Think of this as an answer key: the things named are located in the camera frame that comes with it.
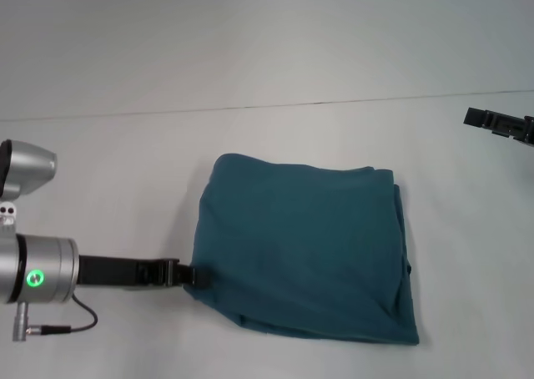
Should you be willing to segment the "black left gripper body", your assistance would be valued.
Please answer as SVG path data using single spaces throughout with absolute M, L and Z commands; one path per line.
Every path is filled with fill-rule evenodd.
M 174 265 L 171 260 L 136 260 L 81 255 L 77 284 L 118 288 L 171 287 Z

